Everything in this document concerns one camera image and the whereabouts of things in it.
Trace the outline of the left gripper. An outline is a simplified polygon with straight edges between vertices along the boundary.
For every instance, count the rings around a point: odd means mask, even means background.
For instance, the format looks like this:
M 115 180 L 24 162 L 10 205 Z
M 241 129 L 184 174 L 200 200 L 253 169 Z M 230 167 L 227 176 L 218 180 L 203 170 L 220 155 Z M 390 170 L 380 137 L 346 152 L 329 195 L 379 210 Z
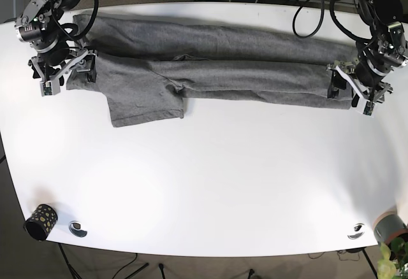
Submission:
M 372 116 L 374 108 L 385 102 L 385 95 L 393 93 L 393 87 L 383 81 L 382 74 L 373 72 L 370 64 L 355 59 L 352 62 L 335 61 L 327 65 L 331 80 L 328 99 L 346 99 L 351 91 L 351 107 L 359 113 Z

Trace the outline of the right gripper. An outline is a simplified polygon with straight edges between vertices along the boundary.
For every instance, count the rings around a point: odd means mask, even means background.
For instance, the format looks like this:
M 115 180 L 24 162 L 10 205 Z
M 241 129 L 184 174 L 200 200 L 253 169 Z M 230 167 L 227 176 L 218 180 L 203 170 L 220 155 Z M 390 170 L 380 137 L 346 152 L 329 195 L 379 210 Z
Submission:
M 98 52 L 88 48 L 77 48 L 68 46 L 56 50 L 54 53 L 63 52 L 68 57 L 62 60 L 58 65 L 51 66 L 44 55 L 32 57 L 28 66 L 33 71 L 33 78 L 40 79 L 41 95 L 54 96 L 61 92 L 64 85 L 65 75 L 82 75 L 89 83 L 95 83 L 97 72 L 95 69 L 96 57 Z

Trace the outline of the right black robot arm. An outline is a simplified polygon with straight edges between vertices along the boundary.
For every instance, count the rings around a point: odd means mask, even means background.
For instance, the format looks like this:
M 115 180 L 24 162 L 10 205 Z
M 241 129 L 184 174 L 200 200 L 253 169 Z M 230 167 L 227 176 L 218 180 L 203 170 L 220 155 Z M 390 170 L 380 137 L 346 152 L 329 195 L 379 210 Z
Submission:
M 90 31 L 98 14 L 99 0 L 88 24 L 79 29 L 74 23 L 61 24 L 65 12 L 72 10 L 80 0 L 31 0 L 21 16 L 15 20 L 18 39 L 28 43 L 37 55 L 28 65 L 33 77 L 39 78 L 42 96 L 53 96 L 61 91 L 64 75 L 83 74 L 90 82 L 96 79 L 97 52 L 80 43 Z

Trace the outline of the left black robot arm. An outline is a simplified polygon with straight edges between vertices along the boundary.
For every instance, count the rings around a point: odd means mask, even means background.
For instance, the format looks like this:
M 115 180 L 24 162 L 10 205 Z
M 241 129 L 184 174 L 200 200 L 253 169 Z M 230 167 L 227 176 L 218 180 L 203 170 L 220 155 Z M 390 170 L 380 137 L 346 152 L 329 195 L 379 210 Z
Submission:
M 407 65 L 403 6 L 400 0 L 356 0 L 356 10 L 369 27 L 371 37 L 362 38 L 346 29 L 337 19 L 335 4 L 330 0 L 329 13 L 335 26 L 355 42 L 354 61 L 335 61 L 327 66 L 330 83 L 327 96 L 297 94 L 287 103 L 312 108 L 348 109 L 361 106 L 364 115 L 371 115 L 375 105 L 393 93 L 384 77 Z

